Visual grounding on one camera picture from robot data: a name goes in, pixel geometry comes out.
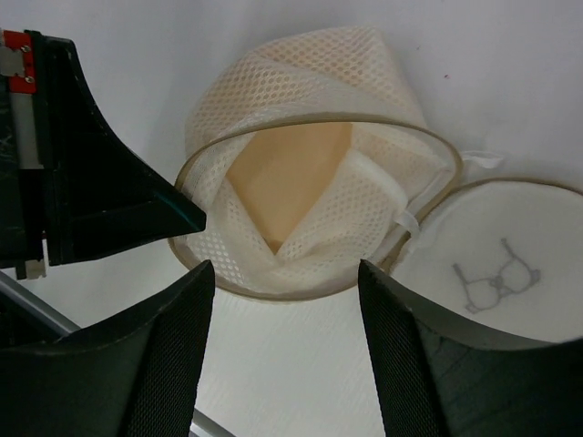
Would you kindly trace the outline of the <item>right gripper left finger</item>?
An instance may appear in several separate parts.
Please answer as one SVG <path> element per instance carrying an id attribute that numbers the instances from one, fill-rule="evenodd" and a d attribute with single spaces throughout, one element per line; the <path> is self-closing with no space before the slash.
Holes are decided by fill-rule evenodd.
<path id="1" fill-rule="evenodd" d="M 209 261 L 163 291 L 58 338 L 17 316 L 1 347 L 4 436 L 186 436 L 195 409 L 215 273 Z"/>

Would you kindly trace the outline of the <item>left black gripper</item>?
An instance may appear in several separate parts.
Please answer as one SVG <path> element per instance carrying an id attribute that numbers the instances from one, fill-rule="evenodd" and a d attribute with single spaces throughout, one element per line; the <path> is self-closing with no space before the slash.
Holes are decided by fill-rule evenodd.
<path id="1" fill-rule="evenodd" d="M 1 267 L 18 279 L 204 230 L 206 215 L 115 134 L 75 44 L 1 31 Z"/>

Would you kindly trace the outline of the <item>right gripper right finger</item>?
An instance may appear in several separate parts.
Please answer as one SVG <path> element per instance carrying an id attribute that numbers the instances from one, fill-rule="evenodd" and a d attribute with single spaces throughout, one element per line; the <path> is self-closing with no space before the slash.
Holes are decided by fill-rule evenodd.
<path id="1" fill-rule="evenodd" d="M 388 436 L 579 436 L 582 342 L 545 343 L 466 319 L 358 269 L 363 326 Z"/>

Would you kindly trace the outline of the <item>cream mesh laundry bag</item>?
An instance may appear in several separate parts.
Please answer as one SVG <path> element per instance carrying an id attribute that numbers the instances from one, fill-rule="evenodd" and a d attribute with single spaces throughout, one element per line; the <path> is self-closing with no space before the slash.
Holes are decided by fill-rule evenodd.
<path id="1" fill-rule="evenodd" d="M 227 173 L 258 132 L 348 122 L 330 185 L 273 253 Z M 490 178 L 500 156 L 432 132 L 390 47 L 339 27 L 258 46 L 193 109 L 178 190 L 207 216 L 169 245 L 186 267 L 260 300 L 351 288 L 368 261 L 412 292 L 488 328 L 545 343 L 582 336 L 582 191 L 542 178 Z"/>

